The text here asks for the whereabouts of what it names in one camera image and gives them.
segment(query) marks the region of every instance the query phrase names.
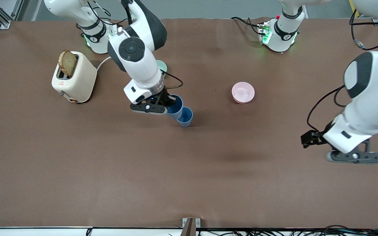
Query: pink bowl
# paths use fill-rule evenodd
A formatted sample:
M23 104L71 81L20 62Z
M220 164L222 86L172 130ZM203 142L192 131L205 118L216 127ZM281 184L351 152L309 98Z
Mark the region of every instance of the pink bowl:
M248 103L255 96L255 89L252 85L246 82L238 82L231 90L233 98L238 103Z

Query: cable connector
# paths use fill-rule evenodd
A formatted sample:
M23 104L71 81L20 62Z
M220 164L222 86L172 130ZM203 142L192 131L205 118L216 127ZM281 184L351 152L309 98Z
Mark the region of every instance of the cable connector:
M363 42L361 41L358 41L356 39L354 39L354 43L357 47L359 47L360 49L364 50L366 47L364 46Z

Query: white toaster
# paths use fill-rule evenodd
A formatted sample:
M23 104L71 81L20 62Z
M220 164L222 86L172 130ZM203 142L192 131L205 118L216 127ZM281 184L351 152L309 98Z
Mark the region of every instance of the white toaster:
M66 76L56 64L52 87L71 103L83 103L90 98L93 92L97 69L81 52L71 52L77 57L72 77Z

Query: blue cup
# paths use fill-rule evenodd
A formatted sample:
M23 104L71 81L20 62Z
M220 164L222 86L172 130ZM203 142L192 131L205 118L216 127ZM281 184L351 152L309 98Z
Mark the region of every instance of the blue cup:
M171 107L167 107L167 115L170 116L170 118L177 120L182 116L183 100L176 94L172 94L171 96L176 98L176 103Z
M179 119L177 119L177 121L182 127L189 127L192 122L192 118L193 118L192 110L188 107L183 107L182 116Z

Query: green light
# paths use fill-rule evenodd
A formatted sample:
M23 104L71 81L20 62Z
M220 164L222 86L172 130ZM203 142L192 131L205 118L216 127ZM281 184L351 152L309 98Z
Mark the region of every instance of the green light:
M84 35L84 39L87 42L87 46L89 46L91 48L90 43L88 42L88 39L87 39L87 37L85 35Z

